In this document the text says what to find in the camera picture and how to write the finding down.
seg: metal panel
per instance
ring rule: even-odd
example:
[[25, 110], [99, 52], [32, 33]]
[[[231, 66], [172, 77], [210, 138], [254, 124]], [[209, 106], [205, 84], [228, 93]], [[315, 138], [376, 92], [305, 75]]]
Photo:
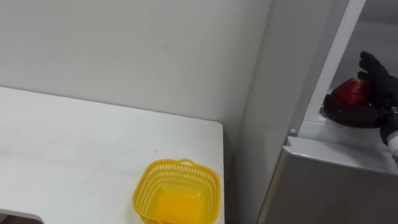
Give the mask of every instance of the metal panel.
[[292, 139], [262, 224], [396, 224], [397, 169], [387, 152]]

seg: black glove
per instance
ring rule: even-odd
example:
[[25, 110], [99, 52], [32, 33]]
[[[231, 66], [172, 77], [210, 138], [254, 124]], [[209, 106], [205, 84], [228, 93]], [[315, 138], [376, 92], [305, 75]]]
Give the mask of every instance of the black glove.
[[361, 52], [359, 66], [365, 72], [358, 72], [358, 78], [370, 84], [371, 104], [378, 111], [377, 126], [383, 142], [398, 131], [398, 79], [391, 76], [379, 60], [368, 52]]

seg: basket handle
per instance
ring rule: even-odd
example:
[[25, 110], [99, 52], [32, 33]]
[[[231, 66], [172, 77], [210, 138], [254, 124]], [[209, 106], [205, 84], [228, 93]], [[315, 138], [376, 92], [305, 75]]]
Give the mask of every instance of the basket handle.
[[184, 163], [184, 162], [187, 162], [187, 163], [189, 163], [191, 166], [195, 166], [196, 165], [196, 163], [194, 163], [192, 160], [190, 160], [190, 159], [180, 159], [180, 160], [178, 160], [177, 161], [178, 163]]

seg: robotic hand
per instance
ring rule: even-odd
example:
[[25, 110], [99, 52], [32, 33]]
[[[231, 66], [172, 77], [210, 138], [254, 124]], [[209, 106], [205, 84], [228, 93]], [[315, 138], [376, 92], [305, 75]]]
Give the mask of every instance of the robotic hand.
[[377, 110], [376, 126], [381, 138], [398, 162], [398, 78], [391, 76], [379, 60], [368, 52], [361, 52], [358, 78], [370, 85], [371, 104]]

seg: white wall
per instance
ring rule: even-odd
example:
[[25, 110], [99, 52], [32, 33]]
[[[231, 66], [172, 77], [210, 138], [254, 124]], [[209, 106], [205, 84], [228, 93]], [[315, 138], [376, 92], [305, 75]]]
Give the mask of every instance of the white wall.
[[292, 118], [301, 107], [302, 121], [347, 2], [272, 3], [237, 150], [240, 223], [257, 222]]
[[271, 0], [3, 0], [0, 85], [221, 121], [236, 141]]

